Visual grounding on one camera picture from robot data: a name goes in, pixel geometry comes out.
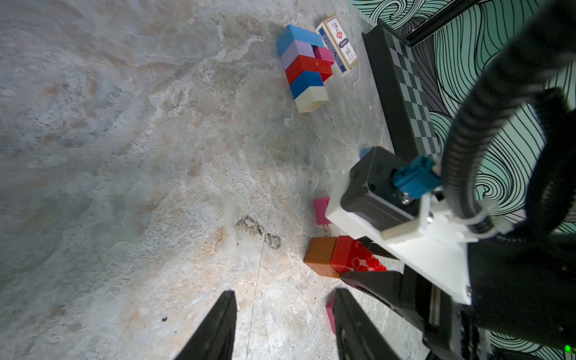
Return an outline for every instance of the blue block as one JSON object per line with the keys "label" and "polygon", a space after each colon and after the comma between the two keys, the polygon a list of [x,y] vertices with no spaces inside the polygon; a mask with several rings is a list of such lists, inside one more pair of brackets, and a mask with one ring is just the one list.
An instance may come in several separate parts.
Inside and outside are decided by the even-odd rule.
{"label": "blue block", "polygon": [[394,185],[414,199],[442,185],[442,179],[432,171],[434,160],[419,156],[410,165],[394,174]]}
{"label": "blue block", "polygon": [[290,84],[292,96],[297,98],[308,86],[324,86],[322,83],[322,75],[315,71],[303,71],[302,74]]}
{"label": "blue block", "polygon": [[286,32],[280,35],[280,39],[276,43],[278,46],[278,52],[280,56],[284,55],[288,46],[294,41],[298,40],[303,43],[308,43],[310,45],[318,46],[318,47],[326,47],[324,46],[324,41],[322,41],[322,37],[315,32],[304,30],[302,28],[298,28],[294,25],[289,24],[286,27]]}

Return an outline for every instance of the stained floor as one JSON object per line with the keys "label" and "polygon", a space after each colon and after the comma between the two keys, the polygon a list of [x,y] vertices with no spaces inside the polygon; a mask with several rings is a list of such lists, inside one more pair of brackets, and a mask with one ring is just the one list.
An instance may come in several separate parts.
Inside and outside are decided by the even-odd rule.
{"label": "stained floor", "polygon": [[[333,13],[360,63],[299,114],[275,41]],[[346,0],[2,1],[0,358],[169,359],[233,289],[234,359],[336,359],[324,305],[343,284],[302,259],[339,234],[313,200],[365,145],[391,148],[367,30]]]}

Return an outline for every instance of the stack of blocks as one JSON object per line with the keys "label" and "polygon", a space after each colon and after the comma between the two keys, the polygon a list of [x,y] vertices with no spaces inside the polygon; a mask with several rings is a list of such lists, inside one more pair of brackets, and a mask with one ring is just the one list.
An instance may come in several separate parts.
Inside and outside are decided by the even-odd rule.
{"label": "stack of blocks", "polygon": [[318,275],[331,278],[349,271],[386,271],[360,241],[350,236],[312,238],[304,263]]}
{"label": "stack of blocks", "polygon": [[332,76],[334,56],[315,32],[288,25],[276,43],[298,112],[310,112],[328,101],[324,81]]}

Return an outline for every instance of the pink block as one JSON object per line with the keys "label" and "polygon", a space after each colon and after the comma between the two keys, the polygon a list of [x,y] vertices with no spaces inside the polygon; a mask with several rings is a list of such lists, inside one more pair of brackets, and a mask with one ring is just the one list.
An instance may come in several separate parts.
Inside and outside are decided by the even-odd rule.
{"label": "pink block", "polygon": [[315,48],[314,49],[314,56],[317,59],[326,60],[327,62],[330,63],[330,65],[332,65],[336,62],[336,60],[334,60],[334,55],[332,54],[332,51],[330,51],[330,49],[327,49],[325,47]]}
{"label": "pink block", "polygon": [[316,209],[316,223],[318,225],[328,225],[332,221],[326,219],[326,209],[328,208],[328,203],[330,198],[320,198],[314,200],[314,208]]}
{"label": "pink block", "polygon": [[332,327],[332,332],[336,334],[336,320],[334,319],[334,302],[326,305],[326,312],[328,313],[328,320],[330,321],[330,326]]}

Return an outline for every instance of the lavender block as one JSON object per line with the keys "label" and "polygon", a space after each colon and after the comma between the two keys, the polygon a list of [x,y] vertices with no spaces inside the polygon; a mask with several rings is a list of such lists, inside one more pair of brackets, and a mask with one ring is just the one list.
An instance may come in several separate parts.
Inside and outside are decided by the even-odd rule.
{"label": "lavender block", "polygon": [[284,65],[284,70],[288,69],[292,61],[294,61],[298,55],[309,56],[311,58],[314,57],[314,50],[312,49],[312,45],[308,43],[303,43],[298,40],[294,40],[288,49],[282,54],[280,57],[282,60],[282,65]]}

